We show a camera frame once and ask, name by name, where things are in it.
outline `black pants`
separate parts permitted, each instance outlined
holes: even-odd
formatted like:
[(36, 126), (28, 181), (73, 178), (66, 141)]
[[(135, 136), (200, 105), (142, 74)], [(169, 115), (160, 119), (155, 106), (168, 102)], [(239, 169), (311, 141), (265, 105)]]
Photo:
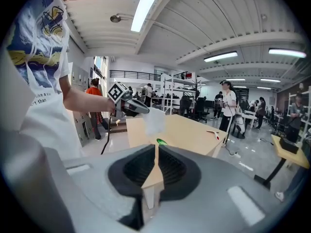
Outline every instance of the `black pants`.
[(258, 126), (257, 129), (260, 129), (262, 125), (263, 115), (258, 115)]
[(214, 117), (217, 115), (218, 118), (220, 118), (220, 114), (221, 114), (221, 110), (217, 111), (217, 110), (214, 110)]
[[(95, 133), (95, 138), (97, 140), (100, 140), (102, 136), (101, 136), (101, 134), (98, 131), (96, 112), (90, 112), (90, 114), (91, 114), (91, 124), (92, 124), (93, 131)], [(100, 123), (105, 128), (105, 130), (108, 130), (108, 123), (103, 119), (103, 116), (102, 116), (101, 113), (99, 113), (99, 116), (102, 119), (102, 122), (100, 122)]]
[(232, 122), (234, 120), (234, 116), (225, 116), (223, 115), (223, 119), (222, 119), (222, 122), (220, 123), (220, 127), (219, 129), (222, 130), (222, 131), (225, 131), (227, 132), (228, 131), (228, 136), (224, 139), (223, 143), (227, 143), (227, 140), (229, 138), (229, 133), (230, 133), (230, 127), (232, 125)]
[(296, 143), (298, 136), (299, 136), (299, 129), (295, 129), (292, 126), (288, 126), (286, 130), (287, 140)]
[(147, 105), (147, 107), (151, 107), (151, 98), (148, 96), (146, 96), (145, 105)]

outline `person in white shirt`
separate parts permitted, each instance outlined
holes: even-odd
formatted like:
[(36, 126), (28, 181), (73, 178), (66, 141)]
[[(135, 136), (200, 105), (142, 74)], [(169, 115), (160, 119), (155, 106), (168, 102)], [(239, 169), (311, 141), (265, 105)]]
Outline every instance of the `person in white shirt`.
[(152, 90), (151, 84), (148, 83), (146, 87), (146, 100), (145, 100), (145, 105), (147, 105), (148, 107), (151, 107), (152, 92), (153, 90)]
[(16, 68), (12, 80), (28, 85), (33, 101), (19, 133), (35, 138), (61, 159), (82, 156), (74, 125), (66, 109), (79, 112), (111, 112), (114, 102), (73, 89), (69, 83), (67, 48), (69, 30), (66, 0), (28, 0), (7, 32), (2, 50), (5, 67)]
[[(235, 116), (235, 108), (237, 106), (237, 96), (232, 88), (232, 84), (229, 81), (225, 81), (222, 83), (223, 88), (223, 119), (220, 123), (219, 129), (229, 133), (232, 121)], [(229, 135), (224, 139), (223, 146), (226, 145)]]

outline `ceiling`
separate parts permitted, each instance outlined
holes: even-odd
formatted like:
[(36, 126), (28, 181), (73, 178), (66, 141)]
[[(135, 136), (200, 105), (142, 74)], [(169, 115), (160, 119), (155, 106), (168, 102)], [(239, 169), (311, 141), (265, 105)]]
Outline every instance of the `ceiling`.
[[(280, 90), (311, 75), (309, 48), (281, 0), (156, 0), (140, 33), (130, 31), (139, 0), (67, 2), (70, 35), (86, 56), (116, 56), (160, 67), (197, 71), (211, 81)], [(112, 15), (122, 21), (112, 23)], [(305, 59), (270, 55), (269, 48), (302, 50)], [(237, 57), (204, 58), (236, 51)], [(279, 79), (263, 83), (260, 78)]]

